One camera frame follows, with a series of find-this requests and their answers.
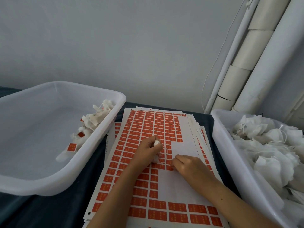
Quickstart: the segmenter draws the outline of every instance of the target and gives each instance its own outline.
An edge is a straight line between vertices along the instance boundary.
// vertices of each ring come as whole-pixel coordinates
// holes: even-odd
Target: gray wall
[[[283,122],[304,91],[304,39],[258,110]]]
[[[0,0],[0,86],[66,80],[202,112],[203,82],[243,0]],[[245,3],[203,91],[206,105]]]

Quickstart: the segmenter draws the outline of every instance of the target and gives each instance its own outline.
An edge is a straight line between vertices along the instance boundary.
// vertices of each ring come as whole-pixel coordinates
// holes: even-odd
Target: stack of paper sheets
[[[139,143],[152,135],[157,135],[164,147],[159,155],[161,163],[150,164],[138,176],[127,227],[229,227],[219,211],[170,167],[177,154],[199,157],[222,181],[204,127],[191,114],[141,107],[125,108],[122,122],[108,132],[105,166],[84,215],[85,226]]]

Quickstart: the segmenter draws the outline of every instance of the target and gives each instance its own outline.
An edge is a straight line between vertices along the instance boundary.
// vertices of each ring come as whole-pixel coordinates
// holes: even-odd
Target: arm
[[[126,227],[135,181],[154,156],[163,149],[161,143],[153,147],[156,139],[156,136],[152,136],[139,144],[133,159],[121,173],[87,228]]]
[[[176,155],[172,167],[200,195],[208,199],[234,228],[279,228],[224,186],[197,157]]]

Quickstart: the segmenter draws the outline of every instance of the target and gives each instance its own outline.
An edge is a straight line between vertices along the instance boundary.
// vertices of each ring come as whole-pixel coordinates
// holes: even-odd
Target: forearm
[[[254,210],[230,189],[218,182],[206,196],[234,228],[279,228],[260,212]]]
[[[138,175],[138,171],[128,165],[90,221],[88,228],[124,228],[126,226],[133,188]]]

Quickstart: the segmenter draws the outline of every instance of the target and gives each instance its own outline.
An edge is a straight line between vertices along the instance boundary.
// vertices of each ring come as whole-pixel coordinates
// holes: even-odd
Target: hand
[[[135,167],[139,173],[141,173],[143,169],[151,163],[155,155],[159,154],[159,152],[163,149],[162,143],[153,146],[156,140],[159,141],[157,136],[152,136],[142,140],[142,142],[139,144],[134,157],[129,164]]]
[[[189,185],[200,195],[207,198],[210,190],[220,183],[198,157],[177,154],[171,162]]]

